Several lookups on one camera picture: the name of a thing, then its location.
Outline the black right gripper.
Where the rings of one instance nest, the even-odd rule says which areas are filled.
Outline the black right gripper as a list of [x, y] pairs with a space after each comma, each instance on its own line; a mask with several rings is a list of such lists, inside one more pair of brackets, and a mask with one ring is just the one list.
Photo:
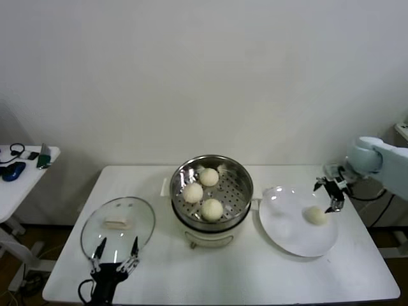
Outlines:
[[347, 182], [341, 178], [330, 180], [326, 177], [318, 177], [313, 191], [317, 191], [322, 186], [331, 198], [330, 206], [325, 210], [325, 213], [340, 212], [344, 207], [344, 191], [347, 190]]

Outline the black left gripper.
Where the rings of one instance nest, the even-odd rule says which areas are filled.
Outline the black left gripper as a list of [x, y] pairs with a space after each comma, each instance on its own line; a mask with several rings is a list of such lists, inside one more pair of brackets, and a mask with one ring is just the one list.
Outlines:
[[138, 258], [138, 237], [135, 237], [130, 257], [121, 264], [103, 263], [101, 266], [99, 265], [105, 245], [106, 237], [96, 247], [91, 258], [91, 275], [96, 283], [91, 296], [91, 305], [112, 305], [117, 285], [125, 281], [128, 274], [132, 274], [140, 262]]

